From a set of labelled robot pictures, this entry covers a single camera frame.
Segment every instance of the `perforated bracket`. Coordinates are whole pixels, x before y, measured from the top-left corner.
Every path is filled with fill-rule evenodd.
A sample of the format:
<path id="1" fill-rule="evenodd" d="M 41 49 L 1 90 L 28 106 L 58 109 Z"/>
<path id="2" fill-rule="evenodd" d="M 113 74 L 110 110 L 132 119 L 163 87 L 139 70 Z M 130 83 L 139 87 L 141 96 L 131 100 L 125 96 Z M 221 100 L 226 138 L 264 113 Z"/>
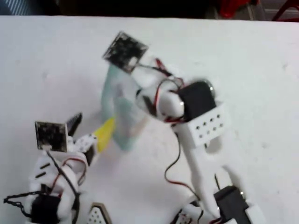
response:
<path id="1" fill-rule="evenodd" d="M 93 203 L 86 224 L 112 224 L 110 216 L 102 203 Z"/>
<path id="2" fill-rule="evenodd" d="M 225 105 L 217 102 L 214 109 L 187 123 L 177 124 L 173 130 L 188 142 L 189 147 L 196 148 L 222 135 L 230 124 Z"/>

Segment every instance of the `yellow object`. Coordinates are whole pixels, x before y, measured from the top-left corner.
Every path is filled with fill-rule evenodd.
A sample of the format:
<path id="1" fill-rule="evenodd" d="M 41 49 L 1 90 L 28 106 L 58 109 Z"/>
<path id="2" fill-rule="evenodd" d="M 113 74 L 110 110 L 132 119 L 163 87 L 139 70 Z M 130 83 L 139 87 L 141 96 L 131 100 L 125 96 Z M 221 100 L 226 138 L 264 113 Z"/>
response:
<path id="1" fill-rule="evenodd" d="M 108 119 L 93 134 L 98 138 L 98 152 L 102 152 L 108 145 L 115 129 L 115 119 Z"/>

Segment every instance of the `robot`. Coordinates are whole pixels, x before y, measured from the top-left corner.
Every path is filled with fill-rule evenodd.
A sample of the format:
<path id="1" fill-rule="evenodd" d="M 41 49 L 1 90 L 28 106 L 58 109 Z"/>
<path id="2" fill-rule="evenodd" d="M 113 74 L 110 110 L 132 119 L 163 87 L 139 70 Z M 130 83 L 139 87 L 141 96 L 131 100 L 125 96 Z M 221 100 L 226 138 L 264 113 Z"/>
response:
<path id="1" fill-rule="evenodd" d="M 26 224 L 76 223 L 80 208 L 79 187 L 102 147 L 99 130 L 74 140 L 81 120 L 79 113 L 66 124 L 35 122 L 37 147 L 43 152 L 29 177 L 29 192 L 4 199 L 4 203 L 21 209 L 28 218 Z M 110 127 L 106 131 L 112 132 L 113 124 Z M 11 200 L 19 197 L 26 197 L 24 206 Z M 111 223 L 103 204 L 92 205 L 90 213 L 94 212 L 98 220 Z"/>
<path id="2" fill-rule="evenodd" d="M 202 221 L 209 224 L 265 224 L 265 217 L 259 206 L 251 201 L 248 184 L 237 161 L 230 156 L 231 152 L 220 147 L 213 154 L 207 153 L 210 143 L 220 138 L 230 126 L 225 104 L 217 99 L 211 82 L 207 79 L 185 81 L 175 77 L 158 59 L 157 67 L 140 64 L 146 49 L 145 45 L 120 32 L 104 58 L 126 72 L 143 67 L 164 75 L 159 82 L 137 91 L 136 104 L 156 119 L 170 124 L 178 139 L 179 155 L 165 171 L 165 179 L 187 187 L 194 197 L 171 224 L 199 224 Z M 80 115 L 66 125 L 36 123 L 37 144 L 45 151 L 30 178 L 30 192 L 4 200 L 21 208 L 30 224 L 76 223 L 78 188 L 98 155 L 97 135 L 88 134 L 76 141 L 72 138 L 79 121 Z M 194 190 L 167 177 L 168 169 L 179 160 L 181 147 L 191 170 Z M 216 175 L 219 169 L 228 174 L 230 184 L 219 181 Z M 26 196 L 24 207 L 9 201 L 20 196 Z M 97 214 L 102 218 L 99 223 L 111 223 L 100 208 L 92 209 L 87 223 L 96 223 L 97 220 L 91 218 Z"/>
<path id="3" fill-rule="evenodd" d="M 207 79 L 184 83 L 183 79 L 164 72 L 164 66 L 157 69 L 166 77 L 140 90 L 137 104 L 156 119 L 171 123 L 190 167 L 194 190 L 167 178 L 166 172 L 177 162 L 180 152 L 177 160 L 167 168 L 165 179 L 186 186 L 195 195 L 195 200 L 177 214 L 172 224 L 199 223 L 203 211 L 207 213 L 209 224 L 265 224 L 261 209 L 251 202 L 248 185 L 237 161 L 230 157 L 231 152 L 220 147 L 213 154 L 207 153 L 210 142 L 220 138 L 230 126 L 228 111 L 225 104 L 216 99 L 213 85 Z M 227 186 L 216 177 L 220 169 L 230 178 Z"/>

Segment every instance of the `white table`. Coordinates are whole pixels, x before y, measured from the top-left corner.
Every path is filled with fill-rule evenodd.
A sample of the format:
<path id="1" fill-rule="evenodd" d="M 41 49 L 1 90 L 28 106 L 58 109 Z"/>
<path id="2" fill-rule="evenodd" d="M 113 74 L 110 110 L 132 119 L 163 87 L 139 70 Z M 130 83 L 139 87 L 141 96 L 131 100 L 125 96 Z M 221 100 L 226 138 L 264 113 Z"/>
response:
<path id="1" fill-rule="evenodd" d="M 101 57 L 123 30 L 180 75 L 217 80 L 233 120 L 225 146 L 243 160 L 255 200 L 271 224 L 299 219 L 298 24 L 0 17 L 0 29 L 0 198 L 27 190 L 40 153 L 35 120 L 64 122 L 82 111 L 77 136 L 99 125 L 108 68 Z M 112 144 L 88 174 L 78 223 L 92 201 L 105 203 L 114 224 L 169 223 L 190 195 L 164 180 L 177 147 L 170 128 L 154 120 L 129 153 Z M 190 182 L 185 158 L 170 176 Z M 22 220 L 1 204 L 0 223 Z"/>

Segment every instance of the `black square plate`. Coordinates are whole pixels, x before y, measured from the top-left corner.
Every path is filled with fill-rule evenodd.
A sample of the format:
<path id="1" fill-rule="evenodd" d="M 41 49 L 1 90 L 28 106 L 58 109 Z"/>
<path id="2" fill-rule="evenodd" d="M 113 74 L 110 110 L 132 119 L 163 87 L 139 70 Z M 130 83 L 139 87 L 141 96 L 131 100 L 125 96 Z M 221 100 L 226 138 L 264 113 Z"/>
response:
<path id="1" fill-rule="evenodd" d="M 112 42 L 103 58 L 126 73 L 131 73 L 148 46 L 124 32 L 120 32 Z"/>

